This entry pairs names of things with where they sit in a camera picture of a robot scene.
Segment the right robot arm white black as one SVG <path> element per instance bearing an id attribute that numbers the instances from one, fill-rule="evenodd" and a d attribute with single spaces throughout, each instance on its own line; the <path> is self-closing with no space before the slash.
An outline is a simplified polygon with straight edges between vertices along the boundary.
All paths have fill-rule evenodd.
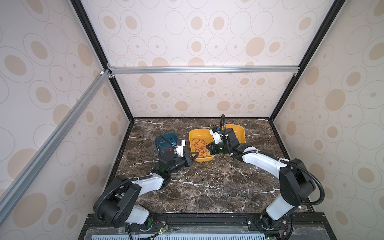
<path id="1" fill-rule="evenodd" d="M 293 213 L 301 205 L 316 206 L 325 199 L 325 189 L 305 164 L 299 159 L 287 160 L 260 151 L 246 143 L 240 143 L 235 131 L 226 125 L 221 115 L 219 127 L 211 129 L 214 141 L 206 146 L 211 155 L 229 155 L 235 160 L 254 165 L 279 180 L 280 194 L 268 205 L 258 225 L 266 231 L 274 230 L 281 218 Z"/>

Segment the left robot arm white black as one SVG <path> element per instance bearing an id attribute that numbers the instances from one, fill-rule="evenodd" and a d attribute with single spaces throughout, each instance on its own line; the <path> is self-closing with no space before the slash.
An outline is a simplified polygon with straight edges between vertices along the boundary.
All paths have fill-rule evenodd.
<path id="1" fill-rule="evenodd" d="M 161 148 L 161 143 L 165 144 L 165 149 L 159 149 L 158 164 L 148 175 L 134 178 L 119 175 L 105 188 L 93 206 L 98 221 L 114 228 L 121 227 L 124 223 L 148 225 L 151 222 L 150 212 L 136 205 L 138 197 L 165 188 L 173 173 L 192 166 L 200 155 L 198 152 L 186 153 L 184 140 L 157 136 L 156 146 Z"/>

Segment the right yellow plastic bin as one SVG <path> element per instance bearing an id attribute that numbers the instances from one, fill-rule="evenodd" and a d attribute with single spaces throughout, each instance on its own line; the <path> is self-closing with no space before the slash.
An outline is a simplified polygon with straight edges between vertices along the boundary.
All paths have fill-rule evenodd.
<path id="1" fill-rule="evenodd" d="M 226 124 L 226 129 L 232 128 L 239 143 L 246 143 L 245 129 L 240 125 Z"/>

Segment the yellow plastic bin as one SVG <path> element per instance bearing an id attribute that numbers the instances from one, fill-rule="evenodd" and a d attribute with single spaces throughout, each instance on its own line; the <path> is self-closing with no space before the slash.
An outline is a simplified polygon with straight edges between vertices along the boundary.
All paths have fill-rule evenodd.
<path id="1" fill-rule="evenodd" d="M 240 125 L 226 124 L 226 129 L 232 128 L 239 143 L 246 143 L 245 129 Z"/>
<path id="2" fill-rule="evenodd" d="M 208 144 L 214 141 L 210 130 L 208 129 L 195 129 L 189 132 L 191 152 L 199 152 L 200 155 L 196 162 L 208 162 L 214 159 L 214 155 L 206 148 Z"/>

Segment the teal plastic bin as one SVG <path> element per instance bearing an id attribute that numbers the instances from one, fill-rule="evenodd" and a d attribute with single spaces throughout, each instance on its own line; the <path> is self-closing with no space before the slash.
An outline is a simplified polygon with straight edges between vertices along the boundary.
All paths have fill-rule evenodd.
<path id="1" fill-rule="evenodd" d="M 176 142 L 178 139 L 179 137 L 175 133 L 166 133 L 156 137 L 154 144 L 159 159 L 165 152 L 175 152 L 174 142 Z"/>

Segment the middle yellow plastic bin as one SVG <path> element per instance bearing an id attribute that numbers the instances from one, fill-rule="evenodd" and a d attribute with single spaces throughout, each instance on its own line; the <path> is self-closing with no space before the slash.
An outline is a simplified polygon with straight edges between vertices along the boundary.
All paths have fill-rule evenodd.
<path id="1" fill-rule="evenodd" d="M 200 155 L 196 162 L 208 162 L 214 159 L 214 155 L 206 148 L 208 144 L 214 141 L 210 130 L 208 129 L 195 129 L 189 132 L 191 152 L 199 152 Z"/>

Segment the horizontal aluminium frame bar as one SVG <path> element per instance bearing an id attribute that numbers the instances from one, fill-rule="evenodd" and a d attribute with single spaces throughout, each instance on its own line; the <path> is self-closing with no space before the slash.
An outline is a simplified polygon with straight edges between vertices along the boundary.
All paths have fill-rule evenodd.
<path id="1" fill-rule="evenodd" d="M 111 67 L 112 74 L 297 73 L 299 66 Z"/>

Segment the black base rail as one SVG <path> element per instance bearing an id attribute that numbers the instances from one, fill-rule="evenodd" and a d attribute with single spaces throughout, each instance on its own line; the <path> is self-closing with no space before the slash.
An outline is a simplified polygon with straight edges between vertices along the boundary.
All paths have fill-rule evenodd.
<path id="1" fill-rule="evenodd" d="M 93 215 L 80 240 L 334 240 L 324 213 L 292 213 L 273 230 L 259 223 L 260 214 L 154 214 L 142 225 L 125 223 L 113 228 Z"/>

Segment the left aluminium frame bar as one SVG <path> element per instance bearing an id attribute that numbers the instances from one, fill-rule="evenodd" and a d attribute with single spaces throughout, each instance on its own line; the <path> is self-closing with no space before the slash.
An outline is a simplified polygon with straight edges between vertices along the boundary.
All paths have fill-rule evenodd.
<path id="1" fill-rule="evenodd" d="M 23 168 L 22 172 L 7 189 L 5 195 L 1 198 L 1 225 L 8 218 L 16 204 L 30 187 L 47 161 L 51 158 L 54 151 L 58 148 L 64 137 L 68 134 L 69 130 L 76 123 L 105 80 L 107 80 L 110 76 L 111 70 L 107 69 L 103 70 L 103 72 L 99 74 L 87 91 L 76 102 L 74 107 L 64 117 L 55 131 L 52 132 L 42 147 L 36 152 L 30 162 Z"/>

